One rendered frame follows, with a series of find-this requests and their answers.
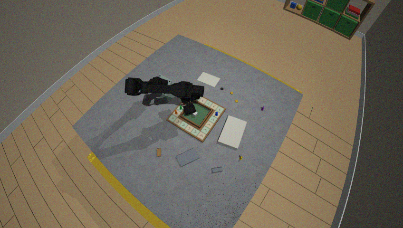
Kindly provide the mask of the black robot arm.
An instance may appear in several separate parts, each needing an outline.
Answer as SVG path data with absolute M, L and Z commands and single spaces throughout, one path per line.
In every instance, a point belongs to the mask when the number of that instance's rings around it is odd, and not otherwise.
M 168 80 L 161 79 L 159 76 L 153 77 L 147 82 L 143 82 L 139 78 L 128 77 L 125 79 L 125 93 L 131 96 L 148 93 L 172 94 L 178 98 L 191 98 L 191 102 L 193 102 L 193 100 L 203 97 L 204 86 L 192 85 L 186 81 L 168 85 Z

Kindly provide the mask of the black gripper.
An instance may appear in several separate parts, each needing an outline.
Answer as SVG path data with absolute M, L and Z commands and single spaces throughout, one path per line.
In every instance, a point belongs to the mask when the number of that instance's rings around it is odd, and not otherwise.
M 191 98 L 180 98 L 180 99 L 182 103 L 185 104 L 185 106 L 183 106 L 183 109 L 186 115 L 196 112 L 194 105 L 190 102 Z

